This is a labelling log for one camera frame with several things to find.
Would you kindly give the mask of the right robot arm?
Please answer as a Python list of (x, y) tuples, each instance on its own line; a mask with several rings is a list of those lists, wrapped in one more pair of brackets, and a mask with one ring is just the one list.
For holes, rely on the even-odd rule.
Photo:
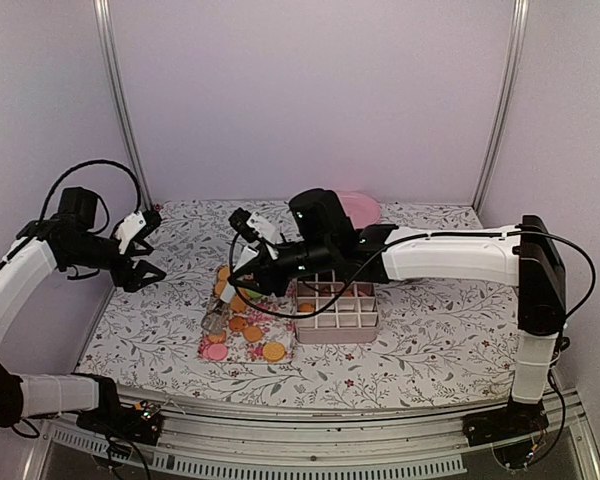
[(231, 214), (231, 227), (247, 243), (230, 268), (232, 286), (282, 296), (294, 279), (332, 273), (345, 284), (444, 278), (515, 287), (521, 338), (512, 402), (498, 412), (496, 422), (507, 436), (519, 435), (534, 422), (534, 404), (541, 399), (557, 340), (573, 313), (557, 246), (577, 250), (578, 245), (549, 233), (536, 215), (486, 230), (427, 231), (395, 224), (357, 229), (332, 190), (307, 190), (288, 206), (298, 241), (283, 241), (278, 229), (256, 213), (238, 208)]

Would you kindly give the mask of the metal tongs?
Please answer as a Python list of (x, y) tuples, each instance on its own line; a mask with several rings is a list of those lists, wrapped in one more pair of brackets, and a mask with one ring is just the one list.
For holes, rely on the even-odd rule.
[(201, 326), (205, 334), (221, 334), (221, 331), (225, 328), (229, 320), (230, 304), (237, 296), (237, 287), (229, 282), (229, 277), (231, 276), (232, 272), (237, 270), (239, 267), (244, 266), (258, 255), (256, 249), (245, 245), (242, 248), (238, 259), (235, 259), (234, 250), (235, 247), (232, 247), (229, 252), (229, 259), (227, 261), (228, 273), (226, 279), (223, 280), (220, 293), (213, 296), (209, 302), (207, 311), (202, 318)]

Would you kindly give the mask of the floral cookie tray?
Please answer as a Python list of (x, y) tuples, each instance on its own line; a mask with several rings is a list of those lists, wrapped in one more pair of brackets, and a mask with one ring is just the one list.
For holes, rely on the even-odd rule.
[[(228, 348), (228, 356), (223, 362), (231, 364), (286, 364), (294, 354), (296, 344), (295, 323), (292, 319), (278, 318), (278, 313), (296, 313), (296, 285), (290, 284), (283, 297), (264, 297), (255, 292), (241, 291), (242, 295), (255, 304), (251, 308), (236, 296), (230, 304), (229, 320), (220, 335), (203, 332), (198, 357), (208, 344), (223, 343)], [(262, 348), (268, 342), (279, 342), (286, 348), (286, 356), (276, 363), (267, 362), (262, 356)]]

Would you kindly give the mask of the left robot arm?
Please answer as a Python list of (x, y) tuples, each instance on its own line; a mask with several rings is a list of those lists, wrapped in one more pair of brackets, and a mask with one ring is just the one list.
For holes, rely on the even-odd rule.
[[(102, 196), (84, 187), (61, 186), (71, 174), (87, 167), (109, 166), (124, 172), (139, 192), (131, 169), (108, 159), (79, 163), (50, 187), (58, 194), (58, 209), (30, 221), (0, 260), (0, 347), (10, 326), (31, 295), (54, 272), (69, 280), (90, 279), (101, 272), (128, 293), (162, 281), (166, 274), (146, 261), (152, 253), (147, 237), (162, 222), (158, 211), (143, 209), (137, 199), (130, 214), (113, 226), (109, 236), (96, 228)], [(98, 375), (16, 375), (0, 362), (0, 428), (13, 428), (33, 417), (78, 414), (85, 426), (97, 425), (108, 434), (121, 433), (147, 413), (122, 404), (114, 380)]]

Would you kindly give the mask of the compartment tin box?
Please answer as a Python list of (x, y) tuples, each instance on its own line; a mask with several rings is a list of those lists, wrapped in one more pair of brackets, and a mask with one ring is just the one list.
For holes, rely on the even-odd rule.
[(376, 340), (378, 308), (375, 287), (368, 282), (353, 282), (327, 310), (316, 312), (329, 303), (344, 282), (332, 272), (301, 277), (296, 283), (295, 333), (305, 345), (360, 344)]

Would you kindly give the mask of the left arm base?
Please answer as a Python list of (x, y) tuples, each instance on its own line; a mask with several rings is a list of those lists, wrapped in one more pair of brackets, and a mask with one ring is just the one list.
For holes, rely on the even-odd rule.
[(114, 380), (102, 376), (88, 376), (88, 379), (98, 386), (98, 404), (95, 409), (78, 413), (78, 427), (143, 445), (158, 444), (164, 417), (155, 404), (142, 400), (139, 404), (124, 405)]

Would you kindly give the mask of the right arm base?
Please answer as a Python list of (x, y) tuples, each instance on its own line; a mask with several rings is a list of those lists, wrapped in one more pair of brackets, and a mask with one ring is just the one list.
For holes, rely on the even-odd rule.
[(542, 400), (536, 404), (524, 404), (510, 399), (503, 407), (462, 418), (462, 431), (470, 446), (540, 433), (548, 426)]

